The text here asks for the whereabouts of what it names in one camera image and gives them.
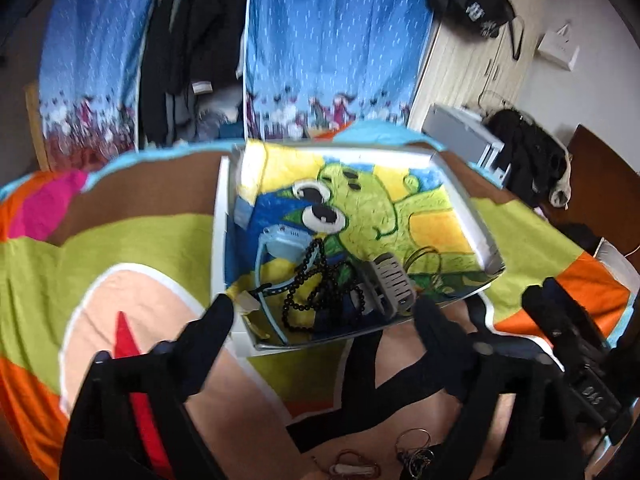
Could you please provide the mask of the grey hair claw clip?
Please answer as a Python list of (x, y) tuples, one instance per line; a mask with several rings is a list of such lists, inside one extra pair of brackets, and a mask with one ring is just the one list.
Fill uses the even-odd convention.
[(366, 312), (376, 311), (386, 320), (407, 316), (416, 303), (416, 290), (408, 274), (390, 252), (363, 263), (362, 291)]

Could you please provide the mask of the white tray with frog drawing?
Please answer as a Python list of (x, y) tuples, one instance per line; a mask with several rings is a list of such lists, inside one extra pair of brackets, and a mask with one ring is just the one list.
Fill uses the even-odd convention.
[[(296, 271), (292, 285), (266, 297), (287, 347), (253, 292), (258, 237), (275, 224), (312, 236), (299, 266), (262, 260), (262, 284)], [(233, 298), (230, 339), (239, 356), (302, 350), (408, 321), (412, 310), (392, 320), (364, 310), (361, 267), (386, 252), (418, 297), (440, 306), (485, 289), (504, 269), (462, 180), (434, 151), (253, 140), (222, 161), (213, 281)]]

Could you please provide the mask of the wooden bed headboard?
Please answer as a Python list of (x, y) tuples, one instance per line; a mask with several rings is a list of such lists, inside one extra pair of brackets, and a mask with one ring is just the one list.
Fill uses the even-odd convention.
[(572, 155), (567, 209), (548, 203), (542, 211), (554, 226), (583, 224), (639, 265), (639, 175), (608, 144), (579, 125), (568, 144)]

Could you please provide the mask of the pile of dark clothes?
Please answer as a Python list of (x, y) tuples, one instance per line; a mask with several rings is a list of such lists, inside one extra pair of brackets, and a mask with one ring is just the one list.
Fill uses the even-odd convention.
[(566, 147), (514, 108), (498, 110), (485, 126), (503, 143), (496, 163), (509, 170), (504, 186), (529, 207), (546, 200), (554, 208), (567, 209), (572, 167)]

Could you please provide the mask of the white bedside cabinet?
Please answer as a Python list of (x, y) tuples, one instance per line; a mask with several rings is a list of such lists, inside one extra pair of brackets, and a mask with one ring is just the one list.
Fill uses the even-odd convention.
[(498, 164), (504, 143), (483, 125), (480, 116), (461, 108), (432, 104), (422, 131), (498, 188), (503, 188), (511, 168), (510, 164), (504, 167)]

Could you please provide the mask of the beige wooden wardrobe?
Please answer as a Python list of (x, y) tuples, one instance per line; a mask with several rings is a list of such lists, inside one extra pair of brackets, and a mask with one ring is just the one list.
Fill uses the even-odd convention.
[(434, 103), (488, 112), (514, 103), (536, 52), (544, 0), (510, 0), (515, 40), (503, 27), (482, 39), (436, 18), (419, 72), (408, 127), (420, 130)]

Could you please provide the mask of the blue dotted fabric wardrobe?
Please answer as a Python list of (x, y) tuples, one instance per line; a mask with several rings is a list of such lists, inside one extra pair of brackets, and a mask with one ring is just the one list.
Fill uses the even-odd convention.
[(405, 125), (432, 27), (425, 0), (54, 0), (38, 77), (48, 164)]

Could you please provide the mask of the white paper gift bag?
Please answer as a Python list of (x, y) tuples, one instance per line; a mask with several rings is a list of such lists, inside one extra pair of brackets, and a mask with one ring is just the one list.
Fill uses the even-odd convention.
[(548, 29), (541, 37), (537, 53), (545, 60), (572, 72), (580, 47), (572, 36), (572, 22), (567, 21), (558, 29)]

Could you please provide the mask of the black hanging tote bag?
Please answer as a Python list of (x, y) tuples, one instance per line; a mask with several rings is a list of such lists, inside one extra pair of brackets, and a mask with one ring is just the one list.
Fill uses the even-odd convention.
[(520, 17), (511, 0), (426, 0), (426, 5), (436, 18), (453, 22), (485, 39), (497, 38), (500, 29), (506, 26), (512, 58), (515, 62), (521, 58), (525, 25), (521, 24), (521, 32), (517, 35), (514, 22)]

